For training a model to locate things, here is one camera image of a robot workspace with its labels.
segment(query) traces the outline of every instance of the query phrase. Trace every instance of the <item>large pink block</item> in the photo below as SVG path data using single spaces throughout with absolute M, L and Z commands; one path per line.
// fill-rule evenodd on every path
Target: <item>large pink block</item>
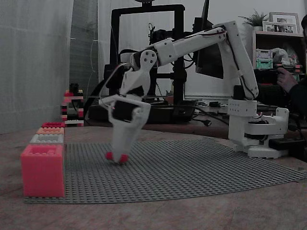
M 28 145 L 21 154 L 24 196 L 64 197 L 61 145 Z

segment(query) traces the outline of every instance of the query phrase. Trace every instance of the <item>gray curtain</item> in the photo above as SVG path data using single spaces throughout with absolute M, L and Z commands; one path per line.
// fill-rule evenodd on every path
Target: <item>gray curtain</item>
M 0 0 L 0 134 L 60 119 L 73 0 Z

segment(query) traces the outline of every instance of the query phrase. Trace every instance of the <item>white curtain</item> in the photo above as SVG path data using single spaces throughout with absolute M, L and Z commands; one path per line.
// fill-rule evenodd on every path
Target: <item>white curtain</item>
M 0 134 L 60 119 L 73 0 L 0 0 Z
M 169 4 L 171 0 L 156 0 L 153 5 Z M 98 39 L 99 39 L 99 79 L 103 79 L 104 65 L 109 64 L 111 11 L 118 8 L 139 7 L 135 0 L 98 0 Z M 125 48 L 142 50 L 149 44 L 148 25 L 152 23 L 156 30 L 174 28 L 173 12 L 157 12 L 122 15 L 120 18 L 119 52 Z M 159 68 L 159 72 L 168 73 L 171 66 Z M 158 80 L 162 94 L 171 90 L 170 80 Z

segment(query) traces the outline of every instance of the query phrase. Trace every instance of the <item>potted plant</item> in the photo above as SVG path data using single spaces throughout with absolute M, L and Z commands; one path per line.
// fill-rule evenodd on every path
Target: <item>potted plant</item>
M 262 22 L 267 21 L 268 18 L 265 18 L 267 16 L 264 15 L 262 12 L 261 15 L 258 14 L 258 12 L 254 9 L 255 13 L 249 17 L 239 16 L 240 18 L 244 18 L 246 21 L 244 23 L 249 24 L 254 27 L 255 31 L 262 31 Z

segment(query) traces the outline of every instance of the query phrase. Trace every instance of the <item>hand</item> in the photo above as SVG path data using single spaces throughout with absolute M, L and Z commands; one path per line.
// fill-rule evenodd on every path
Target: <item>hand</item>
M 292 87 L 297 85 L 297 81 L 294 79 L 293 75 L 284 68 L 278 68 L 277 71 L 279 72 L 277 84 L 289 93 Z

